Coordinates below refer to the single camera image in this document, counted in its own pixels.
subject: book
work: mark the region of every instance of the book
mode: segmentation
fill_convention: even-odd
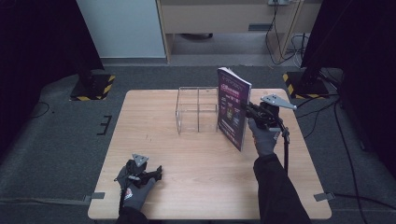
[[[251,84],[232,70],[218,68],[219,76],[219,129],[233,145],[242,150],[246,128],[247,111]]]

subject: gray carpet floor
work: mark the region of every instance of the gray carpet floor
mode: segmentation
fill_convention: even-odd
[[[0,167],[0,198],[41,198],[81,201],[95,189],[120,108],[129,90],[178,89],[188,86],[216,86],[217,66],[117,66],[107,67],[116,76],[109,95],[102,101],[69,101],[77,76],[49,84],[40,103],[26,122],[7,159]],[[253,88],[286,89],[282,75],[297,71],[287,66],[233,66]],[[296,117],[320,110],[337,100],[313,100],[295,111]],[[305,100],[290,99],[295,105]],[[346,111],[335,107],[346,145],[351,154],[360,195],[396,206],[396,181],[374,152],[361,150],[359,137]],[[112,116],[106,135],[105,116]],[[309,153],[325,191],[355,193],[346,148],[337,128],[334,106],[298,119]],[[336,197],[329,201],[332,217],[314,223],[363,223],[357,201]],[[361,201],[368,223],[395,223],[395,210]],[[94,223],[87,216],[88,205],[1,203],[0,224],[4,223]],[[212,223],[256,223],[216,221]],[[98,221],[114,223],[114,220]],[[165,220],[163,223],[208,223],[208,221]]]

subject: white cabinet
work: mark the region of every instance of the white cabinet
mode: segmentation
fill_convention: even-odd
[[[77,0],[101,58],[165,58],[155,0]]]

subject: metal bracket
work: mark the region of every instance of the metal bracket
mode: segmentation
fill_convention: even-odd
[[[317,202],[323,201],[323,200],[332,200],[335,198],[335,195],[332,192],[327,192],[327,193],[320,193],[320,194],[315,194],[314,195],[315,200]]]
[[[92,199],[104,199],[105,193],[104,192],[94,192],[92,195],[85,195],[82,199],[82,202],[75,203],[75,205],[90,205]]]
[[[146,161],[149,160],[149,157],[140,156],[137,154],[132,154],[132,158],[134,158],[134,162],[136,163],[137,167],[142,166]]]
[[[292,105],[291,103],[285,101],[284,99],[280,98],[276,94],[262,96],[261,100],[269,105],[282,106],[282,107],[286,107],[286,108],[292,109],[292,110],[297,109],[297,105]]]

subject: gloved hand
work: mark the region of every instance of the gloved hand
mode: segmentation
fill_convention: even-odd
[[[154,187],[156,180],[154,177],[152,177],[146,186],[139,189],[132,183],[132,180],[128,179],[128,175],[126,174],[126,167],[123,166],[117,177],[120,187],[125,189],[123,206],[132,207],[140,211],[146,201],[147,196],[149,195],[149,191]]]
[[[279,133],[259,129],[254,119],[248,119],[247,124],[253,133],[254,145],[256,146],[259,156],[262,157],[274,154],[276,137],[278,137]]]

